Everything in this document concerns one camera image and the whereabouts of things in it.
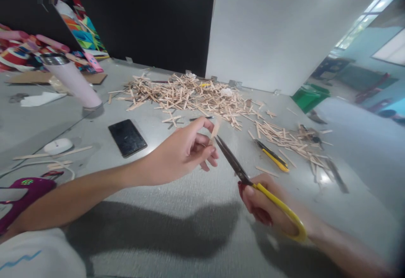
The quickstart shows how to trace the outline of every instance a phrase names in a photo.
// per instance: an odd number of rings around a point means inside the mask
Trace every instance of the white wall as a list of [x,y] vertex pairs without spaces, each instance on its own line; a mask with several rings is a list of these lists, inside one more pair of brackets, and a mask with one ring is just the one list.
[[293,95],[372,0],[216,0],[206,76]]

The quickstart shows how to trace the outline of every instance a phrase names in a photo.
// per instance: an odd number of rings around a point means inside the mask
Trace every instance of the hand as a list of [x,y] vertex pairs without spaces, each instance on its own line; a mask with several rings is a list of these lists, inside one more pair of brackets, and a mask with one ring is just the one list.
[[[315,233],[318,224],[320,224],[319,219],[302,206],[301,203],[292,198],[271,176],[263,173],[252,178],[251,181],[255,184],[262,184],[270,193],[290,207],[301,219],[309,237]],[[276,225],[288,235],[298,234],[298,228],[290,218],[261,191],[251,186],[246,186],[240,189],[240,196],[248,211],[253,214],[257,221],[269,226]]]
[[210,138],[198,133],[201,128],[213,131],[214,124],[200,117],[184,128],[178,128],[153,152],[140,159],[142,180],[140,185],[160,185],[175,181],[190,173],[197,165],[209,171],[208,162],[216,167],[219,158]]

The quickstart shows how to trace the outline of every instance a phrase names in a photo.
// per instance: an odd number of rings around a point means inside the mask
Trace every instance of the smartphone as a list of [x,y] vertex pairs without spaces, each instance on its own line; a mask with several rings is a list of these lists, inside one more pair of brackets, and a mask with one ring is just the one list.
[[132,156],[148,146],[129,119],[110,125],[108,129],[124,158]]

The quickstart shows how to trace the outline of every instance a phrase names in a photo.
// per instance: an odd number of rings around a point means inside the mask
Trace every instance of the cardboard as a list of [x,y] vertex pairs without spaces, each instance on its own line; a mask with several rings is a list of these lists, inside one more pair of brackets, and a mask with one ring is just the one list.
[[[85,79],[93,84],[101,84],[102,81],[105,79],[107,74],[105,73],[81,73]],[[7,79],[6,83],[11,84],[49,84],[49,79],[52,77],[52,73],[46,72],[43,73],[41,71],[27,71],[17,76],[13,76]]]

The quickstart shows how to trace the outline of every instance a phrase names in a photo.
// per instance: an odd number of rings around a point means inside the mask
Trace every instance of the green bin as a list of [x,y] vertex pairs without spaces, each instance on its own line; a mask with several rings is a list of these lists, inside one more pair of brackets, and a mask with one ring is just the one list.
[[320,87],[315,84],[310,84],[310,86],[316,89],[316,92],[319,93],[321,96],[318,99],[313,100],[307,107],[304,109],[304,113],[307,113],[315,108],[320,102],[322,102],[327,97],[330,97],[330,91],[326,88]]
[[312,108],[314,108],[314,106],[311,107],[311,104],[316,102],[320,97],[321,94],[316,89],[309,85],[302,85],[291,98],[294,100],[294,102],[296,102],[298,107],[301,108],[304,113],[307,113]]

